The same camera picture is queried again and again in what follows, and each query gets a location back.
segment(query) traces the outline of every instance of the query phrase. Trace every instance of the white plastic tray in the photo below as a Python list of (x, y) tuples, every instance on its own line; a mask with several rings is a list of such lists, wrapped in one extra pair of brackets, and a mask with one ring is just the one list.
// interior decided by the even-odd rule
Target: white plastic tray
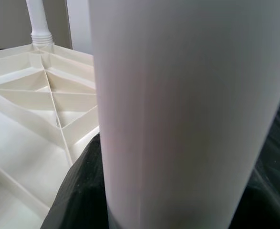
[(92, 56), (55, 45), (0, 51), (1, 229), (40, 227), (99, 132), (96, 105)]

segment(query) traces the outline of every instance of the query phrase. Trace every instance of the white pipe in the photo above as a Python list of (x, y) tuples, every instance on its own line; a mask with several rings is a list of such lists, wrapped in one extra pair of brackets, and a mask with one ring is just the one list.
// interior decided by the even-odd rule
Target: white pipe
[(110, 228), (228, 228), (280, 101), (280, 0), (90, 10)]
[(45, 17), (42, 0), (26, 0), (31, 20), (31, 38), (34, 45), (52, 45), (52, 35)]

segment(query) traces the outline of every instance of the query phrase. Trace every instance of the gray wall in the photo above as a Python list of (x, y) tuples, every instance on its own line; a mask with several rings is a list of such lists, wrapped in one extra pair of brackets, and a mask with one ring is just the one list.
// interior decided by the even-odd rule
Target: gray wall
[[(65, 0), (43, 0), (55, 44), (71, 48)], [(31, 43), (31, 22), (26, 0), (0, 0), (0, 48)]]

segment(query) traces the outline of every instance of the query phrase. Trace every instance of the white cylinder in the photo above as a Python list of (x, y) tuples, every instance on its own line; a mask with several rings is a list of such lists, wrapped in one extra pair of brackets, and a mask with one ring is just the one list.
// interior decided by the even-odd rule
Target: white cylinder
[(42, 0), (26, 0), (31, 20), (31, 38), (34, 45), (52, 45), (52, 35), (45, 17)]
[(280, 0), (91, 0), (110, 228), (228, 228), (280, 101)]

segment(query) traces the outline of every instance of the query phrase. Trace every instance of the white wall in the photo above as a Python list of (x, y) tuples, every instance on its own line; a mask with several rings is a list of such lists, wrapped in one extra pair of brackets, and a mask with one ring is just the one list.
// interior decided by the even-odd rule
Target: white wall
[[(45, 13), (53, 40), (71, 48), (65, 0), (44, 0)], [(0, 48), (31, 43), (31, 23), (25, 0), (0, 0)]]
[(67, 0), (72, 47), (92, 54), (91, 27), (88, 0)]

